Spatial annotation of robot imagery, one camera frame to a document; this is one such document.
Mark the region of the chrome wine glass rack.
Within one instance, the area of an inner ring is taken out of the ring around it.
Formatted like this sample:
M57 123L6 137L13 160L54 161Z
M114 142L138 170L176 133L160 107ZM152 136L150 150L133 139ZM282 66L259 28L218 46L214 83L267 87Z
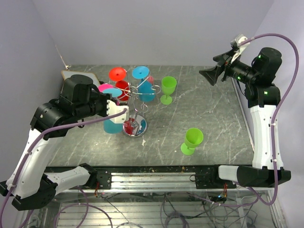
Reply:
M137 84L128 82L129 100L127 102L121 102L119 100L122 104L129 105L130 107L129 120L125 121L123 124L123 133L132 138L140 137L146 133L148 129L148 123L144 118L144 114L149 111L149 108L147 106L148 102L142 102L139 99L137 86L139 85L140 80L135 80L137 81ZM152 89L155 91L156 98L156 95L161 92L161 88L160 86L153 84Z

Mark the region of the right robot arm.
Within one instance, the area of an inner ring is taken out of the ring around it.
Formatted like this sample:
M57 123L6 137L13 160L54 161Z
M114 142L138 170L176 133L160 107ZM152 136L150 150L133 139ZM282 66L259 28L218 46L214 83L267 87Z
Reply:
M291 179L291 172L284 169L278 143L271 142L271 135L278 137L277 130L272 131L276 123L273 116L281 101L280 90L273 80L282 64L281 53L269 47L260 50L250 66L240 61L240 54L232 50L213 57L216 66L201 70L211 85L215 85L223 74L245 85L245 97L254 125L254 157L252 165L220 165L218 172L210 175L209 182L220 188L226 181L233 181L242 187L271 188Z

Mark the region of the magenta wine glass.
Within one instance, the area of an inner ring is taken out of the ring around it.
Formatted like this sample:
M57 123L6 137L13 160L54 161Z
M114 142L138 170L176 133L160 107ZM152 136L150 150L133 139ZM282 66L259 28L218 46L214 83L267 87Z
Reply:
M101 84L98 89L99 91L102 93L104 90L106 89L111 89L111 88L114 88L111 84L107 84L107 83L104 83L104 84Z

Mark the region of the green wine glass back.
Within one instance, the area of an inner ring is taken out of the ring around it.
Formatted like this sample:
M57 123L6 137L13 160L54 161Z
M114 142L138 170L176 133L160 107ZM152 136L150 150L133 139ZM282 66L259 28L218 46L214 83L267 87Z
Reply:
M172 76L166 76L161 81L161 90L164 93L160 97L160 102L164 105L169 105L172 103L171 94L175 91L177 85L177 80Z

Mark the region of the aluminium mounting rail frame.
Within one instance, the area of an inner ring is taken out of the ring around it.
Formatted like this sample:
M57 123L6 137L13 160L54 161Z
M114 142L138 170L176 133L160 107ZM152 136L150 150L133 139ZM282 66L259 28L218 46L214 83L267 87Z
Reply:
M251 166L34 166L26 228L284 228L274 175Z

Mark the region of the red wine glass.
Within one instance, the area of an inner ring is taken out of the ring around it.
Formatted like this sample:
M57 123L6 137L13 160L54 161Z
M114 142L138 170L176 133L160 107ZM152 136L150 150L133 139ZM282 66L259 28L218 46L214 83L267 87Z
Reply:
M118 96L121 102L127 102L129 100L129 84L125 81L127 71L122 67L114 67L109 72L109 78L115 81L115 87L122 91L122 94Z

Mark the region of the green wine glass front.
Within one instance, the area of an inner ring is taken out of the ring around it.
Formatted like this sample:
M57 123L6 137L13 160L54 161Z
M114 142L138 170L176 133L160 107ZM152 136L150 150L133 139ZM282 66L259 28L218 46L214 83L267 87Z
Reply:
M190 128L186 131L184 143L181 145L181 152L185 155L192 155L195 149L203 142L203 132L198 128Z

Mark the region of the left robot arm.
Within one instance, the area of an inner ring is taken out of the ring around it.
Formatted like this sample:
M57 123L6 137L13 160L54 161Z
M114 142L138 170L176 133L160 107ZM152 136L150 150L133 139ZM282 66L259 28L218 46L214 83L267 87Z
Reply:
M21 159L11 177L0 183L1 195L13 197L13 207L24 211L41 209L57 194L77 185L93 188L97 172L86 163L55 174L45 174L45 169L56 147L79 121L94 115L108 119L111 100L91 78L80 74L67 78L59 97L36 109Z

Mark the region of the green wine glass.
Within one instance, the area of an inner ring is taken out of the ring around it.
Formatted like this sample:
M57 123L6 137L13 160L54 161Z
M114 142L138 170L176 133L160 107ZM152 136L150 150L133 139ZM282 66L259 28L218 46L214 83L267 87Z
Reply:
M161 90L164 93L160 97L160 102L164 105L169 105L172 103L171 94L175 91L177 85L177 80L172 76L166 76L161 81Z
M181 145L181 152L185 155L192 155L195 149L203 142L203 132L198 128L190 128L186 131L184 143Z

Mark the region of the blue wine glass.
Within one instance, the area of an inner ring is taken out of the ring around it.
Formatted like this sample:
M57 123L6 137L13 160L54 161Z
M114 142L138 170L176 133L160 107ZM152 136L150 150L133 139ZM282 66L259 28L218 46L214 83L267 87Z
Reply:
M111 94L112 97L118 97L122 94L122 92L114 87L109 87L106 89L101 90L104 94ZM122 123L114 123L111 119L104 121L104 131L109 134L116 134L120 133L123 130Z
M138 66L132 71L132 76L140 80L137 86L139 99L142 102L151 102L155 98L155 91L152 89L152 84L148 81L150 70L146 66Z

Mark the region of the blue wine glass front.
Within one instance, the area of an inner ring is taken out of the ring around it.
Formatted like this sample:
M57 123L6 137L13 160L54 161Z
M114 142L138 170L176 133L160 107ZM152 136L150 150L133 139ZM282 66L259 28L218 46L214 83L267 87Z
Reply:
M137 86L139 99L142 102L151 102L155 98L155 91L152 89L152 84L148 81L150 70L146 66L138 66L132 71L132 76L140 80Z

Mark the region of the blue wine glass back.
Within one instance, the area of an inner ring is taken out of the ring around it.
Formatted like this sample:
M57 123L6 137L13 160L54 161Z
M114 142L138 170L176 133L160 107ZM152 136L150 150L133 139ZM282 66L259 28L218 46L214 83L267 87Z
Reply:
M104 94L111 94L112 97L118 97L122 94L122 92L114 87L109 87L106 89L101 90ZM111 119L104 121L104 131L109 134L116 134L120 133L123 130L122 123L114 123Z

